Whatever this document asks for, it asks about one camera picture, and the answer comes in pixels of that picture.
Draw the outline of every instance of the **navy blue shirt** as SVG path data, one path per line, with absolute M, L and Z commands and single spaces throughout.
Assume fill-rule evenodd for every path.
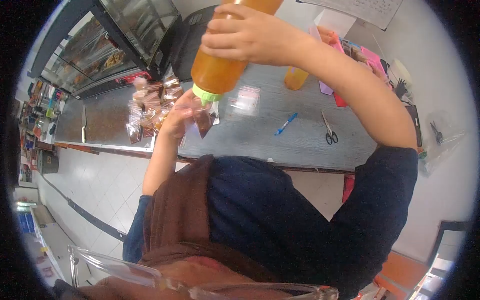
M 381 271 L 407 221 L 417 161 L 411 148 L 378 148 L 355 169 L 350 197 L 328 222 L 282 170 L 247 157 L 216 158 L 207 192 L 210 240 L 249 256 L 282 282 L 329 285 L 340 299 L 354 298 Z M 141 257 L 150 199 L 140 198 L 124 260 Z

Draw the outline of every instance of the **brown scarf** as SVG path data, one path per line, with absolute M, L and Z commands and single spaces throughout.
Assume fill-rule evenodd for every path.
M 206 256 L 255 281 L 274 276 L 254 260 L 227 246 L 211 243 L 207 184 L 213 155 L 204 155 L 165 181 L 145 211 L 144 255 L 149 267 L 190 256 Z

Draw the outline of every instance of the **blue pen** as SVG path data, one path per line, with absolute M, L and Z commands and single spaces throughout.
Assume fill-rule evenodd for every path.
M 288 121 L 286 121 L 285 124 L 283 124 L 283 126 L 280 127 L 280 128 L 276 131 L 276 133 L 275 133 L 274 135 L 279 135 L 279 134 L 281 134 L 282 131 L 285 129 L 285 127 L 288 125 L 288 123 L 292 122 L 293 119 L 295 119 L 298 114 L 299 114 L 299 113 L 297 113 L 297 112 L 294 113 L 294 114 L 290 117 L 290 119 L 288 119 Z

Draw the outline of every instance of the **gray countertop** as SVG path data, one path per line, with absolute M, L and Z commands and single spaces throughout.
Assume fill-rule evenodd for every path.
M 134 92 L 135 88 L 131 85 L 84 100 L 70 97 L 59 117 L 55 142 L 82 144 L 82 109 L 85 104 L 87 119 L 85 145 L 132 147 L 129 150 L 138 148 L 138 151 L 149 148 L 151 138 L 130 144 L 125 127 L 130 113 L 128 101 Z
M 219 104 L 220 124 L 203 140 L 186 136 L 179 155 L 200 157 L 239 155 L 273 161 L 290 167 L 324 168 L 353 171 L 365 163 L 376 147 L 350 108 L 339 108 L 333 96 L 320 92 L 318 81 L 309 76 L 298 91 L 285 88 L 286 67 L 250 64 L 236 88 Z M 192 83 L 185 84 L 190 88 Z M 238 88 L 251 85 L 261 88 L 258 116 L 228 114 L 229 97 L 236 98 Z M 338 143 L 325 140 L 324 111 Z M 298 116 L 277 136 L 274 133 L 295 112 Z
M 248 65 L 236 89 L 225 94 L 220 101 L 220 124 L 213 126 L 203 140 L 187 134 L 179 155 L 190 158 L 204 154 L 250 156 L 261 160 L 271 158 L 289 167 L 341 171 L 353 171 L 365 163 L 376 143 L 351 109 L 337 107 L 333 96 L 322 94 L 313 76 L 309 76 L 300 90 L 288 90 L 283 84 L 286 71 L 286 67 Z M 261 88 L 255 117 L 229 113 L 227 99 L 236 98 L 238 87 L 243 85 Z M 188 89 L 192 83 L 183 86 Z M 131 145 L 125 129 L 129 114 L 127 103 L 134 90 L 133 86 L 127 86 L 83 101 L 70 99 L 59 118 L 56 142 L 81 144 L 82 107 L 85 104 L 87 145 L 135 147 L 145 151 L 151 139 L 142 139 Z M 321 110 L 338 136 L 337 144 L 328 145 L 325 140 L 326 127 Z M 297 118 L 280 135 L 274 136 L 295 112 L 298 112 Z

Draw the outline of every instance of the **white tile floor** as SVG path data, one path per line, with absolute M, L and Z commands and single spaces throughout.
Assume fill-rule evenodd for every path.
M 73 149 L 59 150 L 57 174 L 45 178 L 65 196 L 105 223 L 127 233 L 142 195 L 148 159 Z M 178 163 L 177 170 L 185 166 Z M 299 190 L 328 220 L 341 206 L 343 175 L 287 172 Z M 76 213 L 38 174 L 40 198 L 78 246 L 121 259 L 123 244 Z

